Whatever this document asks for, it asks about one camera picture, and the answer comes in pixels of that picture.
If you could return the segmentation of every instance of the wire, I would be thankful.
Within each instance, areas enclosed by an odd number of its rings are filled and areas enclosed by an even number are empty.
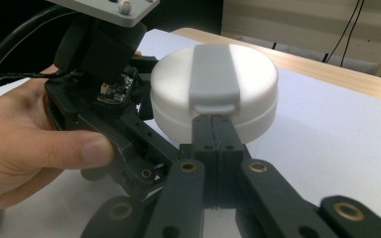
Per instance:
[[[50,7],[37,15],[33,16],[30,20],[19,26],[10,35],[8,35],[0,43],[0,63],[8,56],[20,43],[27,37],[34,33],[43,25],[66,15],[76,13],[68,8],[55,5]]]
[[[7,78],[57,78],[66,75],[64,72],[39,73],[39,72],[5,72],[0,73],[0,80]]]
[[[361,2],[360,8],[358,9],[357,17],[355,18],[354,24],[352,25],[351,31],[349,32],[347,44],[345,45],[344,54],[342,55],[342,60],[341,60],[341,65],[340,65],[341,67],[342,67],[342,65],[344,63],[345,54],[347,53],[347,50],[348,50],[349,40],[351,39],[352,32],[354,31],[354,27],[357,24],[358,19],[360,18],[360,13],[361,13],[361,10],[363,9],[364,1],[365,0],[363,0]]]
[[[359,5],[359,4],[360,4],[360,0],[357,0],[357,4],[355,4],[354,11],[352,11],[351,17],[349,18],[348,23],[347,23],[347,25],[345,26],[345,29],[344,29],[344,31],[342,32],[341,37],[340,37],[339,40],[338,40],[338,43],[337,43],[336,46],[333,48],[332,52],[329,54],[329,57],[327,58],[326,62],[329,62],[329,60],[330,60],[330,58],[332,57],[333,53],[334,53],[334,52],[336,51],[336,49],[338,48],[339,43],[341,43],[342,38],[344,37],[345,32],[347,31],[348,26],[349,26],[349,24],[351,23],[352,18],[354,17],[354,14],[355,14],[355,12],[357,11],[357,8],[358,8],[358,5]]]

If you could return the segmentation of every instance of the wooden desk edge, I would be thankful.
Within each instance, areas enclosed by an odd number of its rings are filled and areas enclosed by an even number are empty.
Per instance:
[[[192,28],[181,28],[172,33],[204,44],[236,44],[250,47],[266,55],[277,67],[286,68],[318,80],[381,99],[381,77],[311,59],[296,57]]]

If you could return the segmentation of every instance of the white round object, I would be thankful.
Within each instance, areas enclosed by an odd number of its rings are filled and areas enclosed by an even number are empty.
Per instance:
[[[191,143],[191,120],[224,115],[242,143],[268,130],[278,102],[278,71],[265,55],[237,45],[199,45],[161,59],[151,75],[151,101],[160,129]]]
[[[119,7],[119,13],[122,15],[129,15],[132,9],[132,5],[129,0],[120,0],[118,7]]]

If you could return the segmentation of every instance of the human hand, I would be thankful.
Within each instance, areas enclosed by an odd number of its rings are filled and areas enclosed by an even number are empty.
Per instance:
[[[31,79],[0,97],[0,209],[31,196],[63,170],[101,167],[113,158],[99,133],[55,131],[45,82]]]

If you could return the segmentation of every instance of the wall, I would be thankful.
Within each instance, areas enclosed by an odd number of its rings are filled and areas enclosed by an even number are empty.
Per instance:
[[[356,3],[356,0],[224,0],[222,34],[330,53]],[[346,38],[336,55],[342,56],[345,43]],[[365,1],[346,56],[381,63],[381,0]]]

